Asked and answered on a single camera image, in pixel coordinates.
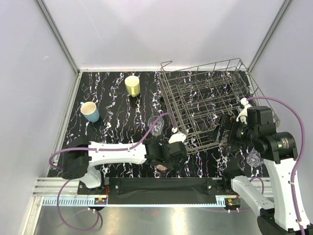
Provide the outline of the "pink mug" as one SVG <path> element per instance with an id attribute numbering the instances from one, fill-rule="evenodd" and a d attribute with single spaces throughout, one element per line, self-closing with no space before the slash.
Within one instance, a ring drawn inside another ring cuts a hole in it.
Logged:
<path id="1" fill-rule="evenodd" d="M 167 167 L 165 167 L 163 165 L 160 165 L 160 164 L 156 165 L 156 169 L 159 170 L 159 171 L 167 171 L 168 170 Z"/>

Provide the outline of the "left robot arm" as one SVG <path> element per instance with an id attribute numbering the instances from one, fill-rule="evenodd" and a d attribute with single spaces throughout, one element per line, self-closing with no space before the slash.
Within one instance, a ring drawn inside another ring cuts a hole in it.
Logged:
<path id="1" fill-rule="evenodd" d="M 62 160 L 62 178 L 78 179 L 94 194 L 105 190 L 105 182 L 98 165 L 130 163 L 161 166 L 173 170 L 187 158 L 181 139 L 169 141 L 147 139 L 137 143 L 107 144 L 79 138 L 65 148 Z"/>

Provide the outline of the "yellow mug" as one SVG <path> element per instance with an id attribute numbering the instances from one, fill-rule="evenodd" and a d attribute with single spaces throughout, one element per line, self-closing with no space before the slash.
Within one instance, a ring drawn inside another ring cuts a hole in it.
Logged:
<path id="1" fill-rule="evenodd" d="M 136 97 L 140 94 L 140 80 L 138 76 L 128 76 L 125 79 L 125 86 L 130 96 Z"/>

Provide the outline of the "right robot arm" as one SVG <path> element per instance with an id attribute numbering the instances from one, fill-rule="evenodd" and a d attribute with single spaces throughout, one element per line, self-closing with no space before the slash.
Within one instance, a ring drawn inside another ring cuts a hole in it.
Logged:
<path id="1" fill-rule="evenodd" d="M 272 109 L 267 106 L 248 107 L 245 121 L 223 114 L 213 131 L 213 140 L 221 142 L 226 136 L 230 145 L 252 144 L 260 153 L 268 170 L 273 201 L 268 200 L 249 179 L 236 170 L 226 174 L 222 190 L 237 193 L 252 209 L 263 235 L 311 235 L 313 225 L 302 204 L 294 206 L 292 187 L 299 192 L 291 179 L 292 169 L 299 159 L 294 137 L 288 132 L 276 131 Z"/>

